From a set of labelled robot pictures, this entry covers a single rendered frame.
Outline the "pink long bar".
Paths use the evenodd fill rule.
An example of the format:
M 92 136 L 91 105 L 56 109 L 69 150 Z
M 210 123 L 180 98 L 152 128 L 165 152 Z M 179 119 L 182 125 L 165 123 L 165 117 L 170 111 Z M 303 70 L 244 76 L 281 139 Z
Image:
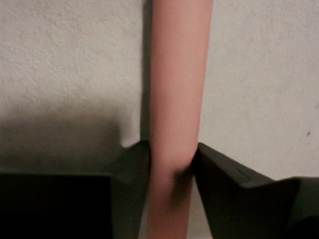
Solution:
M 153 0 L 147 239 L 186 239 L 213 0 Z

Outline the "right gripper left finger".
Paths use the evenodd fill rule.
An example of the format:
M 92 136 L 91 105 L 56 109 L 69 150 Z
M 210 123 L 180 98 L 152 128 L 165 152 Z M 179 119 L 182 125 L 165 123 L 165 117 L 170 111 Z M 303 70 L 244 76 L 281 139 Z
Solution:
M 149 166 L 142 140 L 98 172 L 0 170 L 0 233 L 139 239 Z

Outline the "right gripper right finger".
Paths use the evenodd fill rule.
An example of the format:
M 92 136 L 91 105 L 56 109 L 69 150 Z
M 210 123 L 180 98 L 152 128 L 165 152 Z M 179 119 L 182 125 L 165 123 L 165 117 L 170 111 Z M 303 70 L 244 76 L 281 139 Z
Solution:
M 279 180 L 197 143 L 194 177 L 212 239 L 297 239 L 319 215 L 319 177 Z

